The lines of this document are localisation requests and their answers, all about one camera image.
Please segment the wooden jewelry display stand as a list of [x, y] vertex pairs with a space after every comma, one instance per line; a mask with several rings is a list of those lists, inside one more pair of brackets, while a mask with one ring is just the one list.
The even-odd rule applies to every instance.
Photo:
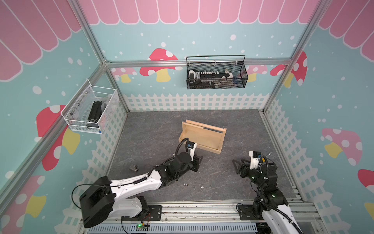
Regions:
[[178, 141], [187, 137], [197, 144], [198, 149], [221, 154], [226, 133], [226, 128], [186, 120], [182, 122], [182, 133]]

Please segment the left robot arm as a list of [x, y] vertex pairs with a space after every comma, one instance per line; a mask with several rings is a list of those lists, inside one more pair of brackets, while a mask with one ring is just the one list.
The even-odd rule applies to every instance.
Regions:
[[197, 157], [197, 144], [184, 138], [174, 155], [154, 166], [149, 172], [127, 179], [109, 180], [100, 177], [79, 197], [83, 226], [92, 228], [107, 218], [129, 217], [142, 221], [150, 216], [150, 208], [141, 193], [168, 187], [188, 171], [197, 172], [202, 158]]

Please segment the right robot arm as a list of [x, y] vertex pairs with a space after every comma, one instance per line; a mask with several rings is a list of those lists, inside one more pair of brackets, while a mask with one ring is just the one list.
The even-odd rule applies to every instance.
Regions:
[[276, 163], [259, 151], [250, 151], [248, 160], [232, 162], [236, 174], [256, 186], [252, 204], [236, 204], [240, 220], [255, 221], [259, 234], [301, 234], [286, 197], [277, 187]]

